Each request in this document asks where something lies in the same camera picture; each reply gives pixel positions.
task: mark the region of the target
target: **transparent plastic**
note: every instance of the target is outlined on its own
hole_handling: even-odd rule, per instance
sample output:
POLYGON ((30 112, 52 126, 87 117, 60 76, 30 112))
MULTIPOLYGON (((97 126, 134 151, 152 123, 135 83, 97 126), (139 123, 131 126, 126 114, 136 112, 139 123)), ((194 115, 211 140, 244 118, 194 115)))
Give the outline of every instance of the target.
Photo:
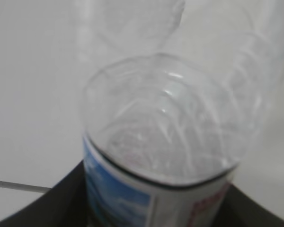
POLYGON ((84 127, 107 156, 170 185, 238 165, 284 74, 284 0, 77 6, 84 127))

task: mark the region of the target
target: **white surface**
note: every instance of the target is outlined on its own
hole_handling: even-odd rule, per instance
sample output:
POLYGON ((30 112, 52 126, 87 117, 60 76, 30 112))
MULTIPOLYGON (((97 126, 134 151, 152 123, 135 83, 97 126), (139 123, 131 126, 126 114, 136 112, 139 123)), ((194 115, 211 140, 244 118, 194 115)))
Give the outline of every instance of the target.
POLYGON ((52 187, 81 160, 72 1, 0 0, 0 180, 52 187))
POLYGON ((37 200, 42 193, 0 188, 0 221, 37 200))
MULTIPOLYGON (((1 181, 52 187, 82 157, 70 3, 0 0, 1 181)), ((284 219, 284 89, 263 139, 247 155, 235 184, 284 219)), ((27 199, 24 195, 30 193, 21 191, 6 196, 6 190, 0 194, 11 208, 37 198, 33 193, 27 199)), ((6 209, 0 218, 15 211, 6 209)))
POLYGON ((259 142, 246 155, 234 184, 284 220, 284 86, 259 142))

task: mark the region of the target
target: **clear plastic bottle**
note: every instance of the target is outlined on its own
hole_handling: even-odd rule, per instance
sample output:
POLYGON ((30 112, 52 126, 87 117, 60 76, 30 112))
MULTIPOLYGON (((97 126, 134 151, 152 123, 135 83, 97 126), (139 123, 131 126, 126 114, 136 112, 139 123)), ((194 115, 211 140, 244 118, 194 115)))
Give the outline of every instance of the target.
POLYGON ((208 226, 222 196, 208 201, 225 193, 282 79, 284 0, 78 6, 93 215, 103 226, 114 226, 105 217, 115 226, 208 226), (207 221, 196 221, 199 203, 207 221))

